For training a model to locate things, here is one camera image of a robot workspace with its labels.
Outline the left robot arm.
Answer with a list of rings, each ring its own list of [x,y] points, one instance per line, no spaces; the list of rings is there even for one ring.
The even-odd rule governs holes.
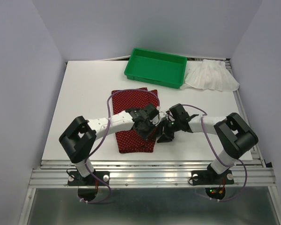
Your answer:
[[[91,184],[95,179],[89,155],[96,140],[121,131],[135,130],[146,140],[159,125],[166,114],[160,107],[149,104],[144,108],[130,108],[109,118],[86,120],[76,117],[59,138],[59,142],[70,161],[79,172],[79,180]]]

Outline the red polka dot skirt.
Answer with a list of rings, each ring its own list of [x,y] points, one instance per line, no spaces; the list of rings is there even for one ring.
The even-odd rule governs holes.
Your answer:
[[[133,127],[128,131],[120,131],[115,134],[119,153],[152,153],[154,151],[155,138],[153,133],[148,133],[150,122],[143,112],[149,104],[154,107],[159,105],[157,90],[148,90],[146,87],[138,91],[126,90],[112,92],[113,114],[122,111],[127,112],[133,118]]]

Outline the white skirt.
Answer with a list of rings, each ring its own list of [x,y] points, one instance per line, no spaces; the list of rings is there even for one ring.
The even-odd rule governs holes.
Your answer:
[[[239,83],[220,60],[191,61],[186,72],[181,90],[194,88],[199,90],[216,90],[234,92]]]

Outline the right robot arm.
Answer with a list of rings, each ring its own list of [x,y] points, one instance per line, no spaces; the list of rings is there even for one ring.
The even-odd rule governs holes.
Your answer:
[[[177,104],[166,112],[156,128],[155,138],[158,143],[168,143],[178,131],[203,133],[206,137],[215,156],[206,171],[207,180],[212,183],[221,180],[223,173],[259,142],[238,113],[209,117],[204,110],[187,104]]]

